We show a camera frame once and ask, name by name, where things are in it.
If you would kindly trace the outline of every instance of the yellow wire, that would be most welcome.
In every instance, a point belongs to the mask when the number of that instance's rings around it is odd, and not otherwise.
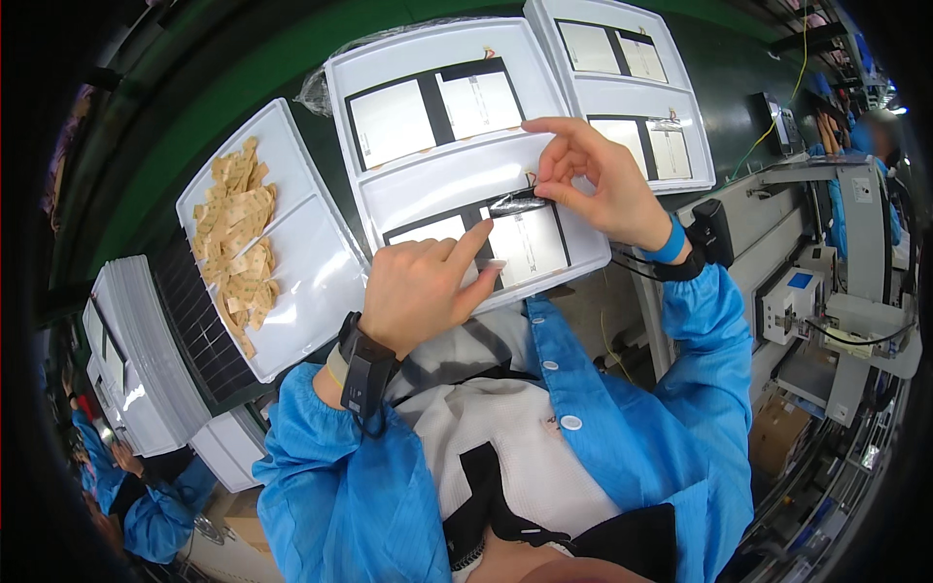
[[[629,380],[631,384],[635,384],[635,381],[632,380],[632,377],[629,375],[629,371],[625,369],[625,365],[622,364],[622,361],[619,360],[619,357],[616,356],[616,353],[612,352],[612,349],[609,348],[609,340],[606,339],[606,322],[603,316],[606,315],[605,310],[599,311],[599,327],[603,329],[603,344],[606,345],[606,350],[612,354],[612,357],[616,359],[616,362],[619,363],[619,368],[622,369],[622,372],[625,373],[625,378]]]
[[[807,15],[806,15],[807,3],[806,3],[806,0],[804,0],[801,3],[801,8],[803,9],[803,17],[801,18],[801,24],[803,25],[803,65],[801,65],[801,71],[797,74],[797,84],[794,85],[794,91],[790,94],[790,99],[787,100],[787,105],[790,105],[790,103],[794,101],[794,97],[797,96],[797,90],[801,87],[801,80],[803,79],[803,71],[807,68]],[[764,140],[766,137],[768,137],[768,135],[771,132],[773,132],[776,124],[777,124],[777,117],[772,117],[771,126],[768,128],[768,131],[763,133],[761,137],[755,141],[755,144],[752,144],[752,146],[748,148],[748,152],[742,157],[741,160],[739,160],[739,163],[735,165],[735,172],[732,173],[731,180],[735,180],[735,175],[739,173],[739,168],[742,166],[742,162],[744,162],[745,159],[748,158],[748,156],[755,150],[756,147],[758,147],[758,144],[760,144],[762,140]]]

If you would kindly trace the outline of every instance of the black tape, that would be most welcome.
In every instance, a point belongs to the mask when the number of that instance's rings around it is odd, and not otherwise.
[[[501,216],[517,215],[535,209],[548,206],[547,199],[541,199],[535,196],[533,187],[514,190],[508,194],[486,199],[486,205],[489,207],[489,217],[499,218]]]

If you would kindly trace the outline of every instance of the worker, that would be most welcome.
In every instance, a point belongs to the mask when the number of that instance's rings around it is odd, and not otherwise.
[[[214,489],[214,474],[187,447],[148,466],[126,443],[115,442],[108,451],[78,406],[71,382],[63,377],[63,385],[96,478],[96,492],[87,486],[82,492],[94,526],[118,556],[128,550],[146,561],[172,562]]]
[[[843,146],[834,135],[836,122],[829,115],[819,112],[816,126],[820,132],[820,143],[809,149],[811,156],[833,154],[871,154],[882,176],[887,176],[888,168],[900,160],[900,120],[886,109],[870,109],[862,114],[852,132],[842,129]],[[829,200],[832,204],[832,225],[829,226],[829,244],[836,247],[840,258],[848,258],[845,214],[842,207],[842,192],[839,179],[829,181]],[[900,217],[894,204],[888,201],[891,228],[891,244],[900,244]]]
[[[94,473],[94,466],[91,464],[91,457],[83,446],[75,446],[71,453],[71,459],[75,462],[75,467],[81,477],[81,489],[97,495],[97,475]]]
[[[625,146],[576,118],[522,128],[556,134],[537,196],[674,271],[694,266],[664,284],[662,326],[679,358],[653,392],[601,374],[535,296],[476,320],[508,346],[507,363],[421,387],[367,420],[341,405],[341,344],[325,366],[298,365],[271,407],[269,455],[253,465],[286,580],[713,581],[751,522],[752,339],[739,289],[723,267],[693,263]],[[571,186],[576,175],[595,195]],[[487,219],[459,241],[380,249],[341,343],[422,366],[456,352],[469,368],[462,354],[484,351],[459,325],[497,270],[461,282],[492,228]],[[380,358],[372,369],[384,369]]]

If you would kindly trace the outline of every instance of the hand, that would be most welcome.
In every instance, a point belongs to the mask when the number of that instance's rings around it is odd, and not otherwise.
[[[117,441],[110,446],[110,451],[114,454],[117,465],[131,474],[135,474],[137,478],[143,476],[143,463],[133,457],[130,446],[122,441]]]
[[[74,392],[74,389],[71,388],[71,376],[67,370],[62,370],[62,388],[65,396],[71,396]]]
[[[486,219],[460,241],[427,239],[383,247],[372,258],[359,329],[402,360],[418,344],[463,324],[493,293],[498,269],[461,289],[464,273],[493,230]]]
[[[629,148],[610,142],[578,118],[531,119],[522,129],[557,134],[541,152],[537,196],[568,207],[614,241],[647,251],[664,247],[673,229],[671,219]],[[571,186],[574,176],[586,176],[596,194],[589,197]]]

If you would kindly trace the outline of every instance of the elastic cuff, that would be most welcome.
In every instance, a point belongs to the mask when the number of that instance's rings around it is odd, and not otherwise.
[[[670,214],[668,214],[668,216],[671,218],[671,236],[667,239],[667,243],[664,244],[664,247],[657,251],[652,252],[642,249],[642,253],[645,254],[645,259],[648,261],[670,263],[677,259],[681,249],[684,248],[684,240],[687,238],[684,232],[684,226],[680,224],[680,221],[678,221],[675,216]]]

